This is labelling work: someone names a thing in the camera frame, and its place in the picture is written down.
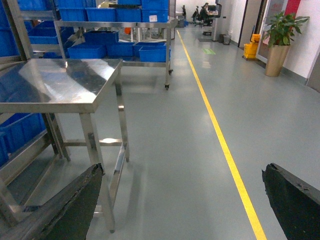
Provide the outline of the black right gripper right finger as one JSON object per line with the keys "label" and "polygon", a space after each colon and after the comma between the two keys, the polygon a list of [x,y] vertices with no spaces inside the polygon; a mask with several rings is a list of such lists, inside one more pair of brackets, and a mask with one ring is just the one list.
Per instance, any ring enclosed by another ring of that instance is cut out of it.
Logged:
{"label": "black right gripper right finger", "polygon": [[270,163],[262,171],[270,206],[288,240],[320,238],[320,191]]}

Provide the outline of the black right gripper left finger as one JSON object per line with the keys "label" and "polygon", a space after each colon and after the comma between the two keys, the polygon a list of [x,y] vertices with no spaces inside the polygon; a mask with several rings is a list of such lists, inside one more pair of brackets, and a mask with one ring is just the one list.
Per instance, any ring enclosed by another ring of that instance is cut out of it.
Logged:
{"label": "black right gripper left finger", "polygon": [[90,166],[0,238],[85,240],[98,202],[103,175],[100,163]]}

